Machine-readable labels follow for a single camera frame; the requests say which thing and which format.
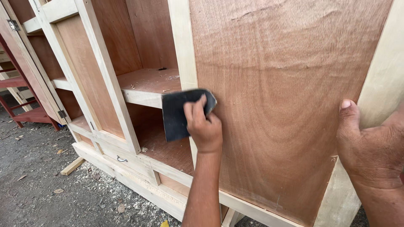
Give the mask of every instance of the cabinet compartment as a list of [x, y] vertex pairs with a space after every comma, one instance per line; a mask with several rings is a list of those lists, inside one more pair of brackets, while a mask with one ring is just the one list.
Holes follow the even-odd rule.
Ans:
[[189, 139], [166, 142], [162, 110], [154, 107], [127, 103], [140, 147], [147, 148], [147, 155], [157, 161], [193, 176]]

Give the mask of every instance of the yellow leaf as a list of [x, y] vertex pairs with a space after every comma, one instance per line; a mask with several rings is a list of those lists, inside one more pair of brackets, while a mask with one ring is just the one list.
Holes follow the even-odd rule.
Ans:
[[168, 221], [165, 220], [163, 223], [161, 223], [160, 227], [169, 227]]

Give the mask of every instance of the drawer handle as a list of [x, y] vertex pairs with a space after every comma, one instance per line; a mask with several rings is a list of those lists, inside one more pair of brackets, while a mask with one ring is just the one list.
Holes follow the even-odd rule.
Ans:
[[128, 160], [126, 160], [126, 158], [125, 159], [123, 159], [123, 160], [119, 160], [120, 159], [120, 157], [119, 156], [116, 156], [117, 158], [117, 160], [119, 161], [119, 162], [124, 162], [124, 161], [128, 161]]

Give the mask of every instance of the sandpaper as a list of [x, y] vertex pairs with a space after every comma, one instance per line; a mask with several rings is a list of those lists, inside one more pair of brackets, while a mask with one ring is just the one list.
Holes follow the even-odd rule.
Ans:
[[216, 106], [216, 98], [206, 89], [195, 89], [173, 92], [162, 95], [164, 130], [167, 142], [188, 137], [187, 119], [184, 114], [184, 103], [196, 102], [202, 94], [206, 95], [204, 114], [208, 115]]

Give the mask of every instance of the plywood panel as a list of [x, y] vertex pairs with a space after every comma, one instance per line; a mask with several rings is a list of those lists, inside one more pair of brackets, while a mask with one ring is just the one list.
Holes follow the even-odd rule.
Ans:
[[8, 2], [21, 24], [35, 17], [28, 0], [8, 0]]
[[223, 121], [220, 190], [313, 226], [392, 0], [190, 0], [199, 87]]
[[45, 69], [46, 74], [50, 80], [63, 77], [62, 68], [60, 68], [55, 54], [45, 36], [28, 36], [36, 55], [38, 56], [41, 65]]
[[165, 176], [165, 175], [163, 175], [161, 173], [158, 173], [158, 176], [160, 177], [160, 182], [163, 185], [165, 185], [165, 186], [171, 188], [172, 190], [177, 191], [177, 192], [185, 195], [186, 197], [188, 197], [189, 190], [191, 189], [190, 187], [187, 187], [187, 186], [179, 183], [178, 181], [175, 181], [175, 180], [173, 180], [173, 179], [171, 179], [171, 178], [169, 178], [169, 177], [167, 177], [167, 176]]
[[116, 75], [142, 68], [125, 0], [91, 1]]
[[77, 99], [74, 97], [72, 91], [63, 90], [63, 89], [55, 89], [57, 96], [59, 96], [60, 101], [66, 109], [67, 114], [70, 119], [75, 119], [80, 116], [83, 116], [83, 112], [77, 102]]
[[80, 16], [68, 18], [56, 25], [101, 128], [124, 138]]
[[126, 0], [143, 68], [178, 69], [167, 0]]
[[83, 135], [80, 135], [80, 138], [81, 138], [81, 140], [83, 140], [84, 142], [86, 142], [86, 143], [88, 143], [88, 144], [90, 144], [91, 146], [94, 147], [94, 143], [91, 141], [90, 138], [87, 138], [87, 137], [85, 137], [85, 136], [83, 136]]

